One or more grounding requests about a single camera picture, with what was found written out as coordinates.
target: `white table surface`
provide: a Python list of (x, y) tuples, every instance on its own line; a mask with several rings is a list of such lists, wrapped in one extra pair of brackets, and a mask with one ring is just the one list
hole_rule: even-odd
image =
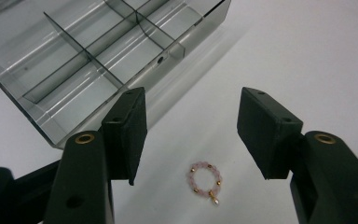
[[(290, 179), (264, 180), (237, 135), (243, 86), (273, 96), (303, 133), (333, 133), (358, 157), (358, 1), (233, 0), (172, 72), (195, 81), (149, 130), (135, 186), (114, 181), (117, 223), (297, 223)], [(18, 178), (61, 154), (0, 90), (0, 166)], [(223, 176), (218, 207), (186, 183), (196, 161)]]

